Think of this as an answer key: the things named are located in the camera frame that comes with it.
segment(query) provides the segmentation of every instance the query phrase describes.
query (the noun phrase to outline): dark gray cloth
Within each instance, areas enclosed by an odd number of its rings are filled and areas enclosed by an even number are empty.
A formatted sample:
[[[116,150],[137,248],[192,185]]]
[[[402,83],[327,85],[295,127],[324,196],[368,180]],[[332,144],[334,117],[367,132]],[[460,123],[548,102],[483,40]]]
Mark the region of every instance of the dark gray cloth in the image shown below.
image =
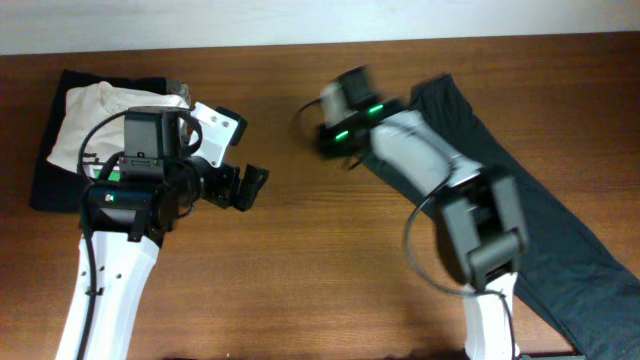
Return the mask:
[[[465,156],[514,175],[531,240],[515,294],[588,359],[640,359],[640,281],[500,146],[451,76],[418,85],[409,108]],[[392,166],[373,156],[365,165],[420,202]]]

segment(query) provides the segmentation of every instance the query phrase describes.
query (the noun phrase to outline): green led light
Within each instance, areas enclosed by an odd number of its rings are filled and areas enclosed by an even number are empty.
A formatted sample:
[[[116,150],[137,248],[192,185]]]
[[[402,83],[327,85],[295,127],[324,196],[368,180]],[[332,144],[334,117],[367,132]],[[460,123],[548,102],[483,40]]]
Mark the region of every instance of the green led light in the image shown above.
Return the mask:
[[[94,177],[100,176],[100,170],[96,170],[94,173]],[[109,181],[120,181],[120,173],[116,170],[112,171],[109,175]]]
[[[380,110],[382,110],[382,108],[384,107],[384,105],[382,104],[378,104],[374,107],[372,107],[371,109],[369,109],[369,115],[373,115],[377,112],[380,112]]]
[[[336,135],[335,141],[342,141],[349,136],[349,131],[343,131],[340,134]]]

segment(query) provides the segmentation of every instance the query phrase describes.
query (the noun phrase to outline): wooden table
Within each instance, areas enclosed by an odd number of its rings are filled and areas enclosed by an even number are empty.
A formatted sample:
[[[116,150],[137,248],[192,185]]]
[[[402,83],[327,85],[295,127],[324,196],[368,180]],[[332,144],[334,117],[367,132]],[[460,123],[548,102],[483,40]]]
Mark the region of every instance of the wooden table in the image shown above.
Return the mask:
[[[243,114],[230,163],[272,176],[247,213],[199,203],[167,236],[145,288],[130,359],[383,358],[462,348],[461,302],[408,268],[411,204],[361,168],[321,161],[291,131],[295,110],[370,64],[408,97],[445,72],[502,144],[640,274],[640,34],[131,51],[0,58],[0,357],[52,359],[77,268],[78,216],[27,206],[33,163],[63,68],[166,76]],[[309,127],[320,121],[310,111]],[[433,226],[416,230],[446,280]],[[520,301],[525,352],[570,346]]]

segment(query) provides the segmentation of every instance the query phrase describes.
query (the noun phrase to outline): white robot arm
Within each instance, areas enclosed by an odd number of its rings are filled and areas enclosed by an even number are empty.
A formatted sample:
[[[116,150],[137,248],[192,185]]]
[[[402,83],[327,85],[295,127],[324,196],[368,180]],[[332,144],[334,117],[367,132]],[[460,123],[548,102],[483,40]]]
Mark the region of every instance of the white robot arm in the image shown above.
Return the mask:
[[[124,152],[104,165],[82,200],[78,277],[56,359],[125,359],[142,290],[164,234],[182,217],[179,207],[204,198],[245,211],[266,181],[266,170],[248,165],[241,181],[240,170],[222,162],[242,135],[242,118],[200,103],[184,111],[132,108],[124,115]],[[179,140],[185,119],[199,127],[190,153]],[[107,180],[116,162],[119,183]]]
[[[511,331],[513,289],[528,239],[513,180],[505,174],[488,175],[482,164],[433,131],[419,112],[405,110],[398,101],[381,101],[369,88],[363,68],[340,76],[322,91],[320,100],[325,123],[316,145],[324,156],[370,152],[402,173],[424,197],[433,197],[441,258],[464,285],[451,293],[469,295],[462,296],[467,356],[517,356]],[[466,197],[469,189],[483,187],[492,189],[486,193],[494,197],[493,203],[476,204]],[[485,205],[503,225],[494,233],[478,227],[476,215],[469,215]]]

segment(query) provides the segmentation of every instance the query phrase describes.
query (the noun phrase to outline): white wall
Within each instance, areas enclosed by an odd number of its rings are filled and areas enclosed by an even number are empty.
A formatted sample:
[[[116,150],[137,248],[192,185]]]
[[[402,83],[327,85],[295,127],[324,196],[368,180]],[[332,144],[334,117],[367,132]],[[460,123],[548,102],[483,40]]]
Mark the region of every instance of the white wall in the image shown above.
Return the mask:
[[[640,29],[640,0],[0,0],[0,54]]]

